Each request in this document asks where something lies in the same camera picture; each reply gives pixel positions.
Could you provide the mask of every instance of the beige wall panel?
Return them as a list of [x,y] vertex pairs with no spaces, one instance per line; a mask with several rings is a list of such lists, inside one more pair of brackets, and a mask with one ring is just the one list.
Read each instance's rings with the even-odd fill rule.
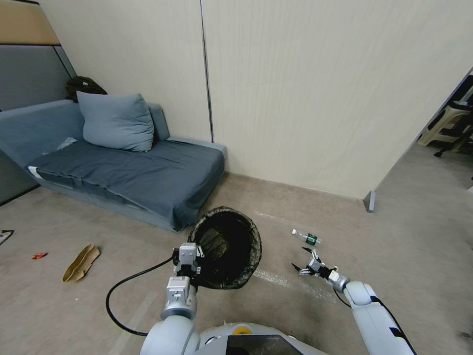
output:
[[41,7],[0,0],[0,43],[59,44]]
[[472,12],[472,1],[204,0],[228,170],[364,198],[472,67]]
[[210,140],[198,1],[43,0],[78,75],[161,104],[172,135]]

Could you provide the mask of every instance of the plastic water bottle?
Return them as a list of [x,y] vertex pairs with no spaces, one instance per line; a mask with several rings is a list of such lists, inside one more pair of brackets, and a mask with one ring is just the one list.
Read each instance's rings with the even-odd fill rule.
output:
[[310,234],[310,233],[303,233],[296,229],[292,230],[292,235],[296,236],[303,242],[306,242],[307,244],[310,244],[310,245],[315,245],[315,243],[320,244],[322,242],[322,239],[320,239],[316,235]]

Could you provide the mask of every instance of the gray blanket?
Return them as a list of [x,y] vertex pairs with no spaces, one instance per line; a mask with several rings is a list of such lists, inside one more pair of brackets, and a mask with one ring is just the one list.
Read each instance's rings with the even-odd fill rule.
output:
[[175,230],[195,221],[224,171],[221,151],[196,144],[162,141],[149,152],[103,148],[78,141],[40,156],[27,166],[100,186],[166,218]]

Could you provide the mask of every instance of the robot screen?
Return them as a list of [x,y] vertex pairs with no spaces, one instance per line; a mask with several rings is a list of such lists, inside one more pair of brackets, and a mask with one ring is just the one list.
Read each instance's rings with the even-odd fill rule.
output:
[[230,335],[227,355],[302,355],[280,335]]

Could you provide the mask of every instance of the green bottle label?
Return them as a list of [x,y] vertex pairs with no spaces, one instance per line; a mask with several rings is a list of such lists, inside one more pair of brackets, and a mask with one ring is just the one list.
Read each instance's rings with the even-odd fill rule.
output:
[[305,239],[305,242],[310,245],[315,245],[317,242],[317,236],[314,236],[313,234],[307,234],[307,238]]

